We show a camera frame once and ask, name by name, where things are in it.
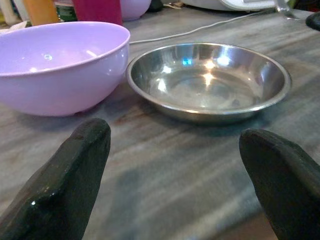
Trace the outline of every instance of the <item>gray marble countertop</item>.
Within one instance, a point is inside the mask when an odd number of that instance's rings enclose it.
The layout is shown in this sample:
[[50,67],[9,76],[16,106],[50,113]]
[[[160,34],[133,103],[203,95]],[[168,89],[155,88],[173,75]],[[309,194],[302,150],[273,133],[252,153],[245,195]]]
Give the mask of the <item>gray marble countertop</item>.
[[[300,144],[320,162],[320,32],[277,13],[250,16],[196,33],[134,44],[130,59],[185,42],[238,45],[266,54],[290,72],[293,88],[281,103],[223,127],[195,126],[155,111],[122,83],[105,101],[71,117],[38,117],[0,105],[0,214],[26,180],[77,125],[108,121],[111,151],[85,240],[213,239],[261,211],[242,164],[242,130],[263,128]],[[243,13],[165,9],[126,23],[132,41],[190,31]]]

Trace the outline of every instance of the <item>marble surface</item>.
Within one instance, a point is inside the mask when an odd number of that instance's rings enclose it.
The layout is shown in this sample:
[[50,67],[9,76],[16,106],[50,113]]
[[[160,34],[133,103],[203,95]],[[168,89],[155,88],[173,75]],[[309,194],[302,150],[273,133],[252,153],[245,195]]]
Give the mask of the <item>marble surface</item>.
[[[27,179],[77,125],[111,126],[111,151],[84,240],[206,240],[261,211],[238,140],[263,128],[300,144],[320,163],[320,32],[276,13],[250,16],[194,34],[134,44],[131,56],[185,42],[238,45],[266,54],[290,72],[281,103],[242,123],[195,126],[155,111],[122,83],[89,112],[38,117],[0,105],[0,214]],[[126,23],[132,41],[172,35],[242,13],[166,9]]]

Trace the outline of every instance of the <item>red cup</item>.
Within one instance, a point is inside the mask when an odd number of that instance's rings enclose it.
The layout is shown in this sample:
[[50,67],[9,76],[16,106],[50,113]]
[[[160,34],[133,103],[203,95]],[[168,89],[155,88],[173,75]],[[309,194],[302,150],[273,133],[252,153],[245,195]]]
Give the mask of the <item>red cup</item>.
[[122,25],[120,0],[73,0],[78,21]]

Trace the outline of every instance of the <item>purple bowl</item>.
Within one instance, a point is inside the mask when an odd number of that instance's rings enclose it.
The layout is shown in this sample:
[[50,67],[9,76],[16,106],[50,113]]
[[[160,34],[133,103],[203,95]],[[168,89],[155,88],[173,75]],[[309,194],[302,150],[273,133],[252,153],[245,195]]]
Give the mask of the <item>purple bowl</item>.
[[120,0],[122,19],[132,21],[139,19],[148,10],[151,0]]
[[0,35],[0,102],[41,116],[85,111],[122,80],[129,38],[120,25],[88,21]]

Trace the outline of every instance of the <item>metal plate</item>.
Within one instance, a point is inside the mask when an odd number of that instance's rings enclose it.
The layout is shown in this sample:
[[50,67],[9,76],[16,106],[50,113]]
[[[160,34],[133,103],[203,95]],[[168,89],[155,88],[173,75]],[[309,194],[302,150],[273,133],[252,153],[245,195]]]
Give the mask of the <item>metal plate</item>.
[[225,44],[190,43],[149,51],[128,66],[131,87],[173,117],[226,124],[285,97],[288,72],[273,59]]

